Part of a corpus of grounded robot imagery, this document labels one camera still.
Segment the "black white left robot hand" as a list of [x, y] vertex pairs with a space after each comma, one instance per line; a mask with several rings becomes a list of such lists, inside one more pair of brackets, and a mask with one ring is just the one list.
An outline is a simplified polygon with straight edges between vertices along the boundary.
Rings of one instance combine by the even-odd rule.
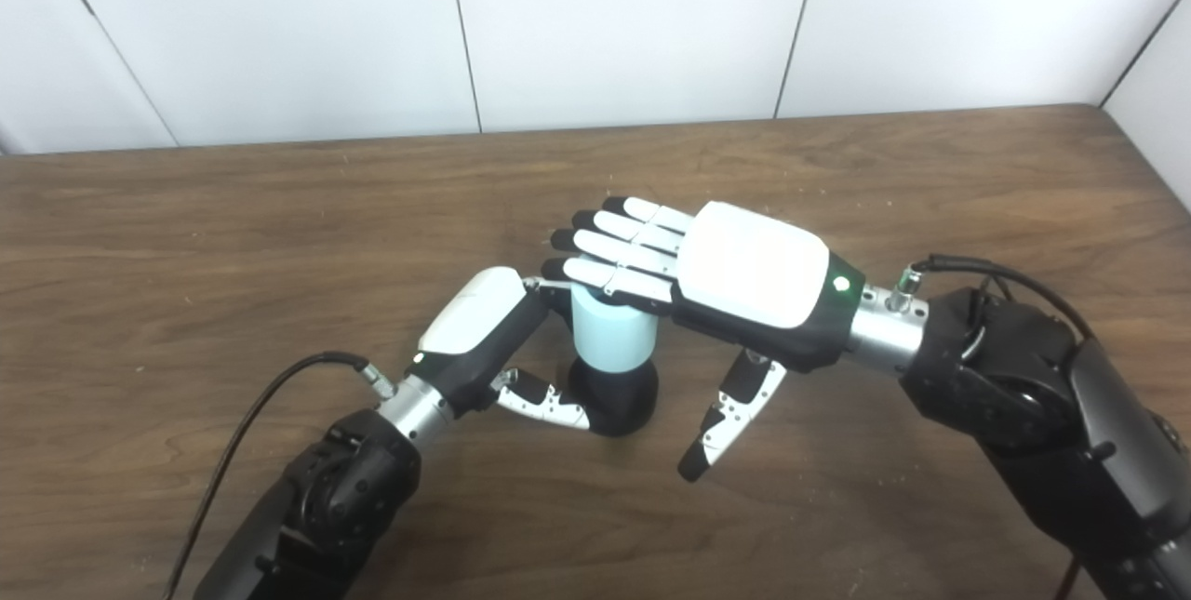
[[588, 431], [582, 404], [510, 360], [549, 314], [570, 320], [570, 285], [497, 265], [478, 273], [422, 333], [409, 376], [434, 389], [449, 420], [498, 405], [528, 419]]

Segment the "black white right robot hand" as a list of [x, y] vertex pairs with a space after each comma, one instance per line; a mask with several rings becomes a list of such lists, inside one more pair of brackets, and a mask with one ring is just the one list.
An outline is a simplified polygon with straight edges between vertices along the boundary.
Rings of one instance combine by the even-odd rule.
[[688, 214], [610, 196], [554, 231], [550, 246], [544, 277], [740, 346], [679, 462], [690, 483], [727, 454], [791, 371], [842, 357], [866, 286], [819, 236], [721, 201]]

